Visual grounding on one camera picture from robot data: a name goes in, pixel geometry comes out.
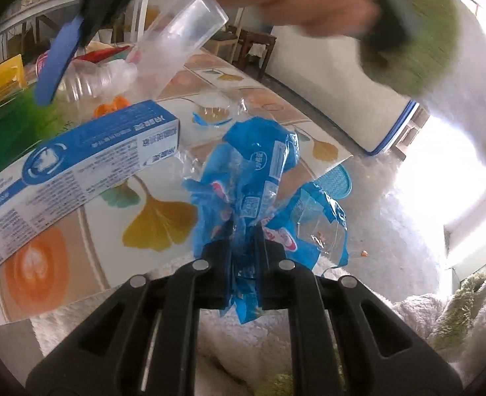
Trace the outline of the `green sleeve forearm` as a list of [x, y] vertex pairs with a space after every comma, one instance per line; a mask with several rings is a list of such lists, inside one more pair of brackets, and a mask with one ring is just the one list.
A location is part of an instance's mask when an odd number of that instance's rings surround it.
[[459, 41], [455, 0], [375, 0], [380, 15], [360, 39], [360, 66], [373, 82], [415, 97], [445, 75]]

